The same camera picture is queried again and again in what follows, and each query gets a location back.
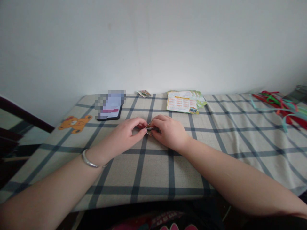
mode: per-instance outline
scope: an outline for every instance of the plaid tablecloth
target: plaid tablecloth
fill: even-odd
[[[204,142],[259,169],[300,195],[307,189],[307,132],[288,126],[286,134],[281,117],[274,111],[256,111],[248,94],[205,95],[208,105],[199,115],[167,111],[166,94],[151,98],[127,96],[119,120],[98,122],[95,95],[83,97],[69,116],[93,118],[84,129],[58,127],[17,174],[0,191],[0,201],[58,169],[85,148],[97,144],[114,127],[128,118],[142,117],[148,122],[158,114],[180,121],[194,139]],[[267,105],[255,100],[259,108]],[[178,153],[146,135],[130,150],[115,157],[75,211],[113,205],[210,196],[214,188]]]

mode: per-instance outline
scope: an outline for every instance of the cartoon bear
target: cartoon bear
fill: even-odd
[[[72,134],[80,133],[86,123],[88,123],[92,119],[91,115],[85,116],[85,118],[78,119],[74,116],[69,116],[65,121],[59,126],[59,130],[63,130],[65,128],[72,127],[74,130],[71,132]]]

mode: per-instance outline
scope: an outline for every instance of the bangle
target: bangle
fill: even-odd
[[[91,166],[91,167],[94,167],[94,168],[98,168],[99,165],[95,165],[93,164],[92,162],[90,162],[86,156],[85,156],[85,152],[87,151],[88,149],[85,149],[83,152],[82,152],[82,160],[84,161],[85,164]]]

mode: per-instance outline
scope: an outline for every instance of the wrist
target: wrist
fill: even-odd
[[[180,155],[185,157],[191,151],[194,141],[197,141],[197,140],[195,140],[195,139],[193,139],[192,137],[189,136],[188,139],[184,142],[182,147],[177,152]]]
[[[100,167],[106,165],[113,157],[109,157],[104,154],[100,149],[92,147],[89,148],[86,153],[86,158],[93,164],[98,165]]]

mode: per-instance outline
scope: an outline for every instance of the forearm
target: forearm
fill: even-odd
[[[233,206],[250,215],[306,215],[307,206],[291,191],[257,169],[191,140],[180,152]]]
[[[87,157],[95,160],[90,153],[93,154],[89,152]],[[81,156],[76,157],[3,203],[0,225],[5,226],[4,229],[55,229],[101,172],[102,167],[90,167]]]

